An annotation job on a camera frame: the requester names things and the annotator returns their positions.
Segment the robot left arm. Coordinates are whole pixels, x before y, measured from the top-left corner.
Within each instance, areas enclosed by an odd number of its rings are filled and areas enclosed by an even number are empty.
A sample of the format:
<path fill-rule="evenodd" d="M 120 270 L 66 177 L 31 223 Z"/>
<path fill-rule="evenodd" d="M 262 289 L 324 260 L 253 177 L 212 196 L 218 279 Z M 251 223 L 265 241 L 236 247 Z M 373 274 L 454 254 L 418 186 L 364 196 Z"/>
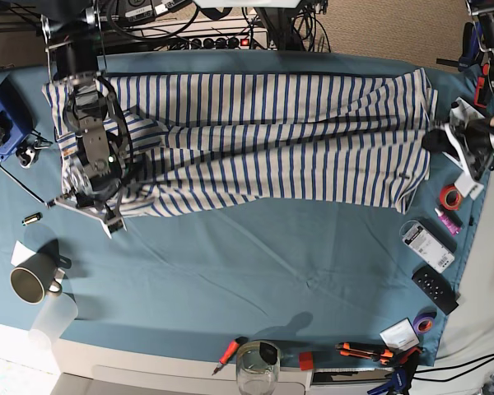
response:
<path fill-rule="evenodd" d="M 487 106 L 488 95 L 494 96 L 494 1 L 467 1 L 466 7 L 479 51 L 487 55 L 474 94 L 474 105 L 481 109 Z M 463 172 L 478 181 L 494 169 L 494 116 L 438 123 L 423 138 L 423 147 L 454 157 Z"/>

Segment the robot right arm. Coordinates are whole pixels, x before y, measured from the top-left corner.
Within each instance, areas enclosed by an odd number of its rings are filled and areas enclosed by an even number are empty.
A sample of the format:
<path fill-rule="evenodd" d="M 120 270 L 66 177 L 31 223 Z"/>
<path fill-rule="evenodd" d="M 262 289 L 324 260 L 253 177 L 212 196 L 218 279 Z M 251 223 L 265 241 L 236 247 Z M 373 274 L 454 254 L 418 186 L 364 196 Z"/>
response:
<path fill-rule="evenodd" d="M 52 107 L 62 157 L 61 196 L 49 202 L 112 221 L 150 215 L 155 196 L 146 150 L 161 129 L 134 109 L 123 110 L 98 63 L 103 50 L 94 1 L 40 1 Z"/>

